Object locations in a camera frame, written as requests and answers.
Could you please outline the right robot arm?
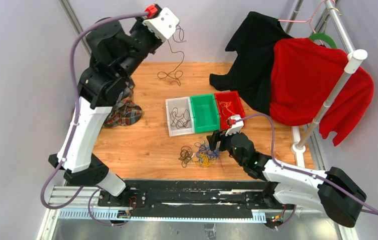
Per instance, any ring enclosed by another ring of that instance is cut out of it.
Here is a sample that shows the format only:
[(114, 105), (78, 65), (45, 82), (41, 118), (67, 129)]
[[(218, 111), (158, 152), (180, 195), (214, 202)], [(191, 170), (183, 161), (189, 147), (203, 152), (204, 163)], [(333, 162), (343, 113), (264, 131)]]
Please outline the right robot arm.
[(344, 227), (355, 226), (367, 196), (342, 169), (323, 171), (285, 164), (258, 152), (242, 132), (226, 135), (216, 130), (206, 138), (213, 150), (227, 151), (248, 176), (269, 183), (262, 195), (268, 208), (279, 204), (307, 207), (326, 213)]

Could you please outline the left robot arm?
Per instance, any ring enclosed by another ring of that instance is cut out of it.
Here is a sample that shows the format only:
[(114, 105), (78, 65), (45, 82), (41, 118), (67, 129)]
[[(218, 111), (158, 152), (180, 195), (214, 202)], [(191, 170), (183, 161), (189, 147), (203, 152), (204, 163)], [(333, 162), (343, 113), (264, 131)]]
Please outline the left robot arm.
[(77, 94), (73, 121), (60, 151), (49, 157), (57, 170), (65, 171), (69, 183), (98, 186), (119, 207), (129, 202), (130, 193), (125, 190), (125, 182), (93, 154), (93, 148), (134, 71), (176, 30), (176, 24), (163, 17), (137, 14), (135, 19), (129, 33), (123, 31), (119, 17), (109, 17), (87, 28), (74, 41), (70, 64), (74, 64), (75, 50), (82, 38), (90, 45), (91, 60), (80, 78), (71, 73)]

